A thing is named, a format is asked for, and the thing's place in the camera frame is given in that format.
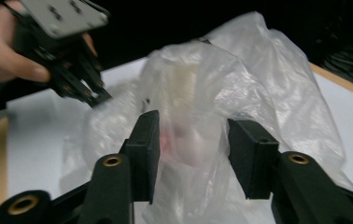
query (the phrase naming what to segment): finger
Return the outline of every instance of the finger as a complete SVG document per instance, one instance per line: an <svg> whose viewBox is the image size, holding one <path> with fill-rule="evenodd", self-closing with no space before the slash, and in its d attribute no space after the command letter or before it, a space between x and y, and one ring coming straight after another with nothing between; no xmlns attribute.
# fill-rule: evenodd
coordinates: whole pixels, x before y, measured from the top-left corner
<svg viewBox="0 0 353 224"><path fill-rule="evenodd" d="M0 48L0 55L0 68L6 73L38 82L50 80L49 71L44 66L21 56L7 46Z"/></svg>
<svg viewBox="0 0 353 224"><path fill-rule="evenodd" d="M89 34L83 34L83 39L86 41L87 46L89 46L89 49L92 51L92 53L95 55L95 57L98 57L98 53L95 50L94 47L94 42L92 41L92 37Z"/></svg>

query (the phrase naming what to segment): dark background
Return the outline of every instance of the dark background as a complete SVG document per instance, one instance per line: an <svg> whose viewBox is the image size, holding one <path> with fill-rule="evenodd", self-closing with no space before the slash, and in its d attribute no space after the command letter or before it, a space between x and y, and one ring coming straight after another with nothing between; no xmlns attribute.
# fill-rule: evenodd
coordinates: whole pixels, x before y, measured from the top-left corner
<svg viewBox="0 0 353 224"><path fill-rule="evenodd" d="M201 37L234 17L258 11L269 28L287 35L310 62L353 82L353 0L92 1L112 14L107 27L91 32L104 69ZM11 81L0 92L0 109L8 100L45 88Z"/></svg>

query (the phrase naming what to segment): plastic bag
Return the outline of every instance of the plastic bag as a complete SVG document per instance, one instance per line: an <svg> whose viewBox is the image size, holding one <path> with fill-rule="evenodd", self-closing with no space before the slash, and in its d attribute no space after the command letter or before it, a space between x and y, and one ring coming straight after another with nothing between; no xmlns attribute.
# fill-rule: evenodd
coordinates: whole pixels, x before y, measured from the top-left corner
<svg viewBox="0 0 353 224"><path fill-rule="evenodd" d="M97 159L119 151L140 113L157 109L161 161L153 205L143 206L146 223L274 223L270 201L247 201L236 180L226 119L256 120L280 151L309 154L345 181L342 144L301 51L257 13L207 38L214 45L152 52L138 80L89 113L81 142L66 142L75 144L73 152L66 147L64 180L88 176Z"/></svg>

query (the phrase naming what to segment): brass insert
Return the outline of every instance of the brass insert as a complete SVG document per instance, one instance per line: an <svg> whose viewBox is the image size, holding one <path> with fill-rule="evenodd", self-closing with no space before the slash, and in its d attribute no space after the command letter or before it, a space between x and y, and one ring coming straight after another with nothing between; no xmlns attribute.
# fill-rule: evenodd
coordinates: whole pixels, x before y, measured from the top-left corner
<svg viewBox="0 0 353 224"><path fill-rule="evenodd" d="M16 200L7 211L12 216L20 215L34 208L38 202L35 195L26 195Z"/></svg>
<svg viewBox="0 0 353 224"><path fill-rule="evenodd" d="M290 154L289 160L301 165L305 165L308 163L308 159L305 156L299 154Z"/></svg>
<svg viewBox="0 0 353 224"><path fill-rule="evenodd" d="M104 166L117 166L119 164L121 164L120 157L111 156L104 160Z"/></svg>

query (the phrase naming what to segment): table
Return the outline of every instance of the table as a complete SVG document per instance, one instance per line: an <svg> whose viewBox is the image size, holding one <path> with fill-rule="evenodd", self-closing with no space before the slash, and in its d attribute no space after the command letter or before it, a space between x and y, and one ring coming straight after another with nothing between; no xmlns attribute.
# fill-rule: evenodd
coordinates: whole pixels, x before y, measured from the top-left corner
<svg viewBox="0 0 353 224"><path fill-rule="evenodd" d="M130 78L132 76L134 76L134 73L139 72L140 67L142 67L142 65L144 64L145 59L142 60L138 60L132 63L127 63L123 66L117 67L115 69L112 69L110 71L108 71L109 73L112 73L112 77L117 77L116 79L111 80L110 82L118 82L120 80L123 80L125 78ZM317 74L316 75L316 79L318 81L318 85L321 88L321 91L325 97L325 100L327 101L331 112L333 113L333 116L335 118L335 122L336 122L336 126L338 126L338 129L340 131L340 134L342 135L342 139L347 139L349 136L349 131L348 130L344 130L343 127L339 127L338 124L341 124L343 122L345 122L345 118L343 117L343 114L345 113L345 111L338 111L338 105L340 103L345 104L347 102L347 99L351 100L351 102L348 102L350 107L349 109L351 109L352 111L350 111L350 113L353 113L353 84L342 79L339 78L338 76L329 73L325 70L323 70L320 67L317 67L315 65L312 64L312 69L313 71ZM73 104L71 102L75 102L74 100L71 101L64 101L65 103L68 104ZM33 110L31 110L30 112L35 112L35 110L38 110L40 108L34 108ZM0 120L0 203L6 199L9 196L14 195L15 193L21 192L23 191L23 189L15 189L15 188L10 188L7 189L7 177L10 177L7 173L7 153L5 151L5 147L6 147L6 137L7 137L7 119L2 119ZM346 153L346 155L349 158L352 158L353 160L353 151L348 151ZM47 174L55 174L52 172L53 167L49 167L49 169L47 170ZM345 167L345 173L351 178L351 176L353 176L353 165L346 165ZM49 179L44 179L41 181L41 183L49 183L49 180L52 179L54 175L50 175ZM35 188L34 185L30 185L27 184L26 189L37 189ZM61 192L57 189L49 189L49 187L46 187L44 189L48 190L50 192L50 194L52 195L52 197L56 197L58 196Z"/></svg>

